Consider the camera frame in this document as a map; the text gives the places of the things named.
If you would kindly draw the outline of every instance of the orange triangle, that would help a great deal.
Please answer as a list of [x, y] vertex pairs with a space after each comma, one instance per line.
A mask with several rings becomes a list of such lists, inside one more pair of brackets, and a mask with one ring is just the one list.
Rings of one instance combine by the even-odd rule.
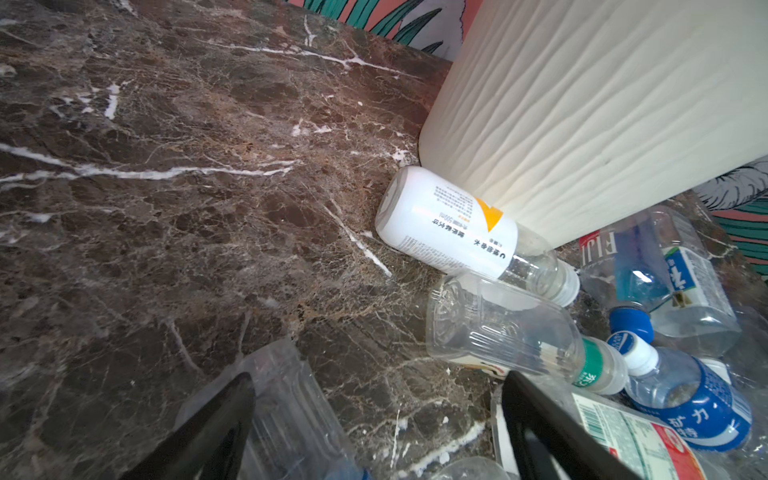
[[479, 198], [475, 197], [475, 200], [478, 201], [480, 204], [480, 208], [482, 208], [482, 213], [485, 215], [485, 222], [488, 224], [488, 232], [493, 230], [493, 227], [496, 226], [498, 221], [502, 218], [502, 215], [504, 215], [504, 212], [499, 210], [496, 207], [489, 207], [488, 204]]

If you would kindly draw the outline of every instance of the marble surface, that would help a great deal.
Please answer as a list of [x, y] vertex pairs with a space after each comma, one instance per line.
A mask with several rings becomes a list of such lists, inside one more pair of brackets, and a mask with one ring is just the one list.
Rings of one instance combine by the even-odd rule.
[[[117, 478], [284, 336], [374, 478], [491, 455], [495, 384], [425, 351], [438, 273], [371, 233], [448, 69], [268, 2], [0, 4], [0, 475]], [[604, 336], [593, 301], [571, 311]]]

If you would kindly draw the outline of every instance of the white textured container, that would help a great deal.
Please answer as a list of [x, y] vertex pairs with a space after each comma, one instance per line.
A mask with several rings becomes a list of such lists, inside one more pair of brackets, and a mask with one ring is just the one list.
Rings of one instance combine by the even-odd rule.
[[484, 0], [419, 138], [552, 245], [764, 154], [765, 0]]

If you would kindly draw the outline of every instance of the white bottle cap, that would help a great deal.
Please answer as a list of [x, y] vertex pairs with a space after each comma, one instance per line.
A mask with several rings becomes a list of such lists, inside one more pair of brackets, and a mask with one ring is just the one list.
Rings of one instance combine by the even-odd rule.
[[725, 383], [728, 385], [732, 385], [730, 382], [730, 375], [728, 374], [728, 367], [725, 366], [725, 363], [722, 363], [720, 360], [715, 359], [708, 359], [708, 358], [699, 358], [699, 360], [706, 366], [710, 367], [710, 370], [715, 372], [717, 376], [719, 376]]
[[565, 281], [563, 282], [563, 287], [560, 288], [560, 291], [557, 293], [557, 295], [555, 295], [553, 298], [550, 298], [549, 300], [558, 304], [559, 306], [568, 306], [571, 305], [574, 300], [576, 300], [578, 290], [581, 288], [581, 281], [578, 279], [576, 269], [572, 265], [558, 258], [558, 269], [560, 268], [565, 271]]
[[635, 333], [627, 330], [616, 332], [606, 343], [624, 357], [630, 376], [645, 375], [659, 363], [659, 352]]

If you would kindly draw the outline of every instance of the green band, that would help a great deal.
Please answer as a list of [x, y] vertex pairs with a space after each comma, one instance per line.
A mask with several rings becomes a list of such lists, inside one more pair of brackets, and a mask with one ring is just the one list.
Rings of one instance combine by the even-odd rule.
[[584, 341], [584, 368], [574, 382], [576, 386], [589, 386], [600, 379], [603, 374], [603, 354], [597, 344], [589, 339]]

